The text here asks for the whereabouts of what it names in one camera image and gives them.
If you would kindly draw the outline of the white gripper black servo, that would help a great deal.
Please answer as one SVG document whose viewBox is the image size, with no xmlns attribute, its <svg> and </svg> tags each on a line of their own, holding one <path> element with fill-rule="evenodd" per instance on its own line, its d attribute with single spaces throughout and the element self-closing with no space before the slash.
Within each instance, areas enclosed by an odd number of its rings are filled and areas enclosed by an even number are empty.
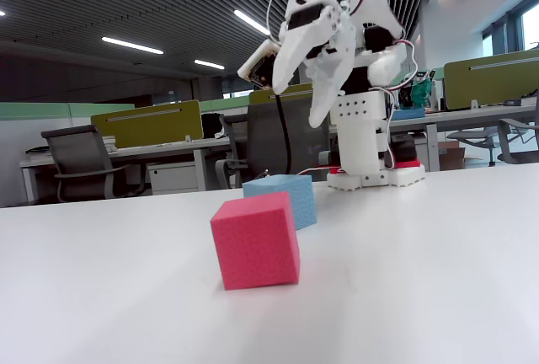
<svg viewBox="0 0 539 364">
<path fill-rule="evenodd" d="M 311 127 L 323 123 L 354 68 L 356 28 L 342 28 L 342 23 L 358 4 L 359 0 L 288 0 L 280 27 L 281 47 L 273 66 L 272 88 L 275 94 L 282 94 L 302 61 L 316 57 L 310 65 Z"/>
</svg>

